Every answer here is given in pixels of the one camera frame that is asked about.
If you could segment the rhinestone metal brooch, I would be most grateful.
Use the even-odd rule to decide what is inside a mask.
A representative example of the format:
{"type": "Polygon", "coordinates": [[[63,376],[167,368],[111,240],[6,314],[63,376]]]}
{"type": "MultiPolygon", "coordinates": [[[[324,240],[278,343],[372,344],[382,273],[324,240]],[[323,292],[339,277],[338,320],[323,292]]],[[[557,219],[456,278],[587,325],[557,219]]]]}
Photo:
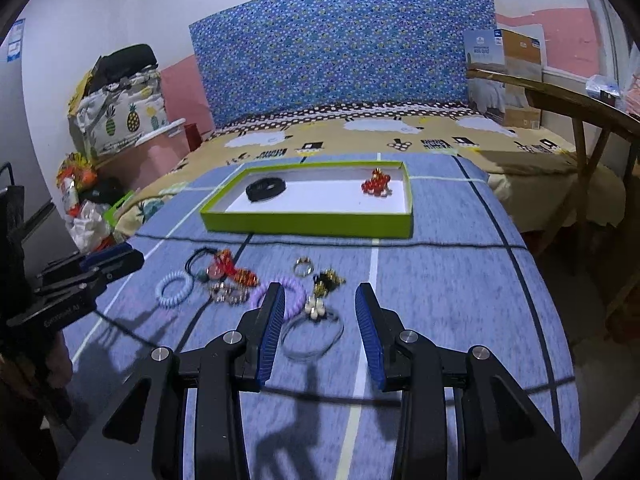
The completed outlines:
{"type": "Polygon", "coordinates": [[[217,282],[211,284],[208,288],[209,299],[215,304],[228,304],[229,306],[238,306],[245,304],[250,298],[250,291],[243,286],[236,286],[226,282],[217,282]]]}

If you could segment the pearl flower black hair band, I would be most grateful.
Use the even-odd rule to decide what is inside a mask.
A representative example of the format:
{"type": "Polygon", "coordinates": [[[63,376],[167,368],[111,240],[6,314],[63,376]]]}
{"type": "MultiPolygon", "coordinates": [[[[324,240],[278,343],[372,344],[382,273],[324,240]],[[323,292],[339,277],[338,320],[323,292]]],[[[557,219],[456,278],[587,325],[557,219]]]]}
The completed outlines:
{"type": "Polygon", "coordinates": [[[303,310],[283,325],[280,347],[293,362],[311,363],[323,358],[342,338],[344,322],[337,310],[309,296],[303,310]]]}

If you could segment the black gold hair clip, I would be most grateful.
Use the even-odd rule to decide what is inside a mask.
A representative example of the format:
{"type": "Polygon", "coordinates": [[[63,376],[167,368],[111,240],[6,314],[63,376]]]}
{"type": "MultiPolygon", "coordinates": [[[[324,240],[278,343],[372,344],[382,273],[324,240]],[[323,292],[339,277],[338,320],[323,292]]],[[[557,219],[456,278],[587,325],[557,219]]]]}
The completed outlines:
{"type": "Polygon", "coordinates": [[[317,298],[323,298],[345,283],[346,280],[344,278],[339,276],[333,269],[328,269],[314,274],[314,289],[312,293],[317,298]]]}

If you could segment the white plastic bag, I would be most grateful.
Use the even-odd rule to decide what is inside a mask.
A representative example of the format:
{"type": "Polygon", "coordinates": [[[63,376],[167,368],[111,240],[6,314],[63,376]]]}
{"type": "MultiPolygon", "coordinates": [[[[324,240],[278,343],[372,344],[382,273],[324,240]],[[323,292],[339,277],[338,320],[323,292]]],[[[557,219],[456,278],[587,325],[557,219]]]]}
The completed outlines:
{"type": "Polygon", "coordinates": [[[112,234],[111,226],[103,218],[106,211],[107,206],[86,200],[76,217],[66,218],[67,231],[82,254],[93,252],[112,234]]]}

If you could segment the orange yellow snack bags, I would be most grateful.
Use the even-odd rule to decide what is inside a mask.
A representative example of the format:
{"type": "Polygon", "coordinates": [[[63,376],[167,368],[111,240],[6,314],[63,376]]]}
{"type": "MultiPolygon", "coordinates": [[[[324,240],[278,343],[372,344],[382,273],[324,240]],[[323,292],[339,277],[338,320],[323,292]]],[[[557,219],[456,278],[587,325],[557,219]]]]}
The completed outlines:
{"type": "Polygon", "coordinates": [[[62,160],[55,183],[62,194],[62,204],[68,216],[78,216],[81,208],[79,194],[93,188],[96,182],[98,174],[83,154],[73,152],[62,160]]]}

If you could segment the pink storage box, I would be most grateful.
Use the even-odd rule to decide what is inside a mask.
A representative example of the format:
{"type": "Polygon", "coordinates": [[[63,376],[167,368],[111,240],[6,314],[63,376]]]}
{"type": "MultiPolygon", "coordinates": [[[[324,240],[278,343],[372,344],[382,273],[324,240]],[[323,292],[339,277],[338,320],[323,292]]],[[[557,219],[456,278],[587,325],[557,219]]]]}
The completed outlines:
{"type": "Polygon", "coordinates": [[[180,118],[142,136],[134,145],[96,164],[101,178],[115,178],[127,191],[146,188],[168,174],[190,153],[180,118]]]}

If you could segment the blue plaid bed blanket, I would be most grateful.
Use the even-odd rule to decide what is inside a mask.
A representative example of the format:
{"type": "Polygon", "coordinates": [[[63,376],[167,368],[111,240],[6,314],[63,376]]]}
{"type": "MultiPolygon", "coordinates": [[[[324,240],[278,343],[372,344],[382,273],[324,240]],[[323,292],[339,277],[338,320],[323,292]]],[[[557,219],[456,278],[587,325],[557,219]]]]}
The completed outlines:
{"type": "Polygon", "coordinates": [[[143,230],[143,268],[99,302],[101,324],[68,332],[78,353],[72,387],[89,414],[152,344],[195,349],[235,326],[241,306],[195,285],[158,305],[156,285],[200,238],[240,254],[262,282],[284,278],[285,343],[265,394],[243,399],[248,458],[265,478],[383,479],[390,474],[398,401],[376,396],[355,312],[359,284],[435,344],[484,344],[541,410],[570,452],[579,440],[573,367],[558,312],[533,256],[480,170],[459,157],[407,162],[414,228],[408,240],[329,240],[206,234],[196,194],[168,204],[143,230]]]}

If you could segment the pineapple print storage bag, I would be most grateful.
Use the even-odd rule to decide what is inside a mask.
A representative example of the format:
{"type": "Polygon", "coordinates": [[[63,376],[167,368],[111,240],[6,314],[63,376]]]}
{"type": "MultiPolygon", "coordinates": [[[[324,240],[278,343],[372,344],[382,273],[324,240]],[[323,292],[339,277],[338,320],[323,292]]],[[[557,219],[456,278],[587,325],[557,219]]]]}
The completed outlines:
{"type": "Polygon", "coordinates": [[[67,118],[91,160],[112,156],[169,124],[160,72],[148,67],[89,92],[90,73],[68,101],[67,118]]]}

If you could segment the green shallow tray box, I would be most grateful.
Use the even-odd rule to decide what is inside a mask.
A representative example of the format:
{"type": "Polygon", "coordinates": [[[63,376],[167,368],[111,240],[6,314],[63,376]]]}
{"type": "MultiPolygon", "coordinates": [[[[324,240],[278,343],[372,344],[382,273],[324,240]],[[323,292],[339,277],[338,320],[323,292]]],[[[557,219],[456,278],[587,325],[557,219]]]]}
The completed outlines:
{"type": "Polygon", "coordinates": [[[200,209],[209,232],[408,240],[413,202],[399,160],[340,160],[244,167],[200,209]],[[279,178],[284,191],[252,202],[246,189],[279,178]]]}

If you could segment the black bag on top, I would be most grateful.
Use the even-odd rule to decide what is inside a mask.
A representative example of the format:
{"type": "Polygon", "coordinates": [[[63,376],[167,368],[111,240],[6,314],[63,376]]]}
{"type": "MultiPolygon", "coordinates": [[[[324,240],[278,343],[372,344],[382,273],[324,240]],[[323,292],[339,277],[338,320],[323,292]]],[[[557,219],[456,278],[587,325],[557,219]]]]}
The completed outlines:
{"type": "Polygon", "coordinates": [[[107,56],[101,56],[92,69],[89,93],[97,92],[109,84],[129,78],[146,68],[157,66],[157,59],[148,44],[133,44],[107,56]]]}

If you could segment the beige cartoon bed sheet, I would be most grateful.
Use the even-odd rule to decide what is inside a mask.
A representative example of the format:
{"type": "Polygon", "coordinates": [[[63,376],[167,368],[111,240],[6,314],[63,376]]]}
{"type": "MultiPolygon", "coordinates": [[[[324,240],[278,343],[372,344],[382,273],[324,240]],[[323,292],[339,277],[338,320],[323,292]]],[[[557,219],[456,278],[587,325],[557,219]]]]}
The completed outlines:
{"type": "Polygon", "coordinates": [[[540,231],[578,181],[576,148],[546,129],[506,128],[457,103],[317,106],[245,119],[216,129],[194,152],[128,198],[115,230],[131,236],[155,207],[218,167],[321,155],[462,156],[522,231],[540,231]]]}

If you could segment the blue patterned headboard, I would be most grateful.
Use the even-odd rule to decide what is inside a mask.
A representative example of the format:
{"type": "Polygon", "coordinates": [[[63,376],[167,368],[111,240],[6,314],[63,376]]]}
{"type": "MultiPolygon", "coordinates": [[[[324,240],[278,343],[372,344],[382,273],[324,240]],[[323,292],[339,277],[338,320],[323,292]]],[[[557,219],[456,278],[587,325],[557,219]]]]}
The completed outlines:
{"type": "Polygon", "coordinates": [[[218,127],[332,104],[463,103],[494,0],[250,0],[189,27],[218,127]]]}

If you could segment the brown wooden table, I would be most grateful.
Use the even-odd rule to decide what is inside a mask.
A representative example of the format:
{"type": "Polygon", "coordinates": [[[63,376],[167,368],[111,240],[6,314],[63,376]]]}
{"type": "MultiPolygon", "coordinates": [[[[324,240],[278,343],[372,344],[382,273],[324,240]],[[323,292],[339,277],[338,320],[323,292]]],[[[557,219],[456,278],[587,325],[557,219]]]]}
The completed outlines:
{"type": "Polygon", "coordinates": [[[610,136],[615,134],[629,143],[626,167],[623,176],[625,187],[625,212],[634,208],[632,170],[639,155],[639,119],[605,102],[584,96],[555,84],[470,68],[466,74],[471,78],[499,81],[525,90],[529,105],[543,112],[550,112],[572,120],[575,141],[577,180],[567,191],[558,209],[552,214],[532,254],[540,256],[551,244],[562,228],[566,218],[574,212],[578,226],[586,228],[588,192],[592,176],[596,172],[610,136]]]}

